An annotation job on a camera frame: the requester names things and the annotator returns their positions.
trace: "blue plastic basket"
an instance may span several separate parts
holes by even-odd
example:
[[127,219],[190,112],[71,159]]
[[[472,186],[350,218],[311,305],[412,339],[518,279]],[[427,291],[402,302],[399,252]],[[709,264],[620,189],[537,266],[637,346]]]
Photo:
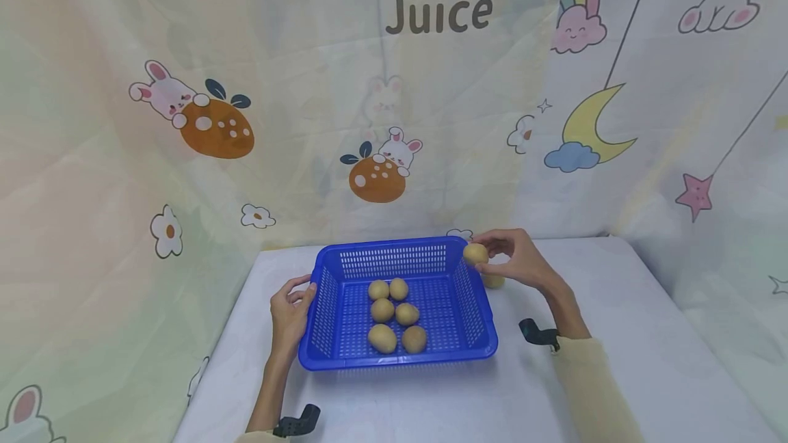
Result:
[[[317,297],[299,346],[301,365],[321,371],[492,356],[498,349],[493,312],[482,278],[462,259],[465,245],[460,237],[444,236],[323,248],[312,272]],[[397,336],[394,353],[380,354],[367,340],[374,325],[369,283],[397,277],[408,283],[404,302],[419,309],[416,324],[427,333],[420,354],[406,353],[404,328],[395,319],[387,323]]]

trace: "white flower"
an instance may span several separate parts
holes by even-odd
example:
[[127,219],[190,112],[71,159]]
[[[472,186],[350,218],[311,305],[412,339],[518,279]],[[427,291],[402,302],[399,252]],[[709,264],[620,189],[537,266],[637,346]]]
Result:
[[202,359],[202,362],[199,365],[199,369],[197,370],[195,375],[192,376],[192,379],[189,381],[189,390],[186,392],[186,397],[189,399],[189,401],[186,403],[186,405],[189,405],[189,403],[192,402],[192,397],[194,396],[195,393],[197,393],[197,385],[199,385],[199,381],[202,380],[202,375],[205,374],[205,369],[206,366],[208,366],[208,361],[210,359],[211,358],[209,358],[209,356],[205,356]]
[[473,231],[471,230],[448,230],[446,232],[446,236],[459,236],[465,241],[471,241],[473,239]]
[[156,238],[156,255],[159,258],[167,258],[170,255],[179,256],[183,251],[181,241],[181,225],[172,209],[165,204],[161,214],[156,214],[150,221],[150,232]]
[[507,146],[514,148],[514,152],[525,154],[525,147],[531,139],[531,131],[534,117],[526,115],[517,121],[517,130],[509,134],[506,139]]
[[246,204],[241,208],[244,216],[241,224],[244,226],[254,226],[265,230],[268,226],[276,224],[276,220],[271,217],[271,213],[266,208],[256,208],[252,204]]

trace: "hanging string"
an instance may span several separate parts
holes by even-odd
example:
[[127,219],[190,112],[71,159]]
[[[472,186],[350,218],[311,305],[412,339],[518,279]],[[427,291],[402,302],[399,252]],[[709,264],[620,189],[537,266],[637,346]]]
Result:
[[616,51],[616,58],[613,59],[613,65],[610,67],[610,74],[607,75],[607,80],[605,81],[605,89],[610,87],[610,79],[611,77],[613,77],[613,70],[616,69],[616,64],[618,63],[618,56],[621,55],[621,50],[624,47],[624,42],[627,40],[627,34],[629,34],[629,27],[632,26],[632,21],[635,19],[635,13],[638,12],[640,1],[641,0],[637,0],[635,2],[635,7],[632,9],[632,15],[629,17],[627,28],[624,29],[624,36],[621,38],[621,43],[618,45],[618,51]]
[[748,130],[750,130],[750,127],[752,126],[752,123],[755,122],[756,118],[758,118],[758,115],[761,115],[761,112],[763,111],[763,108],[766,108],[766,105],[769,103],[769,100],[772,99],[772,96],[774,96],[774,93],[777,92],[777,90],[779,89],[780,85],[783,84],[783,81],[786,80],[786,77],[788,77],[788,71],[786,71],[786,73],[783,74],[782,77],[780,77],[780,80],[777,83],[777,85],[774,86],[774,89],[772,90],[772,92],[770,92],[770,94],[766,98],[766,100],[763,101],[763,104],[761,105],[761,107],[758,108],[758,111],[756,111],[755,115],[753,115],[752,118],[750,119],[750,123],[747,123],[747,126],[744,128],[744,130],[739,134],[738,137],[736,137],[736,140],[734,141],[734,143],[731,144],[731,148],[728,149],[728,152],[725,153],[725,156],[723,156],[722,159],[720,159],[720,164],[717,164],[717,167],[714,168],[714,172],[711,172],[712,175],[714,175],[717,172],[717,170],[720,169],[722,163],[725,162],[725,158],[727,158],[728,155],[732,153],[732,151],[734,150],[734,147],[736,147],[736,144],[738,144],[738,142],[741,141],[741,138],[744,136],[744,134],[747,133]]

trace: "beige sleeve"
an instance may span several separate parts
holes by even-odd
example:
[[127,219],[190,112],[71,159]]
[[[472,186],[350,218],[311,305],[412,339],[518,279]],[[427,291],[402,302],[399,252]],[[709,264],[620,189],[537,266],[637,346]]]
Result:
[[618,390],[596,339],[559,336],[553,365],[582,443],[642,443],[638,422]]
[[286,443],[290,438],[274,436],[270,431],[253,431],[240,436],[235,443]]

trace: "yellow crescent moon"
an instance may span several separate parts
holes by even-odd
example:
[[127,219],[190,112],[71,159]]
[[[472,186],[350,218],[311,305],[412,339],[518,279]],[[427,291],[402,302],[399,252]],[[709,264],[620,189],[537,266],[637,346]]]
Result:
[[616,95],[621,87],[623,87],[623,84],[614,85],[606,90],[595,92],[583,100],[566,120],[566,125],[564,125],[564,142],[579,142],[583,146],[591,147],[593,152],[599,154],[600,163],[610,161],[632,146],[637,141],[637,138],[627,142],[611,144],[603,141],[599,137],[599,133],[596,132],[596,121],[602,115],[602,110],[605,109],[607,103],[613,99],[613,96]]

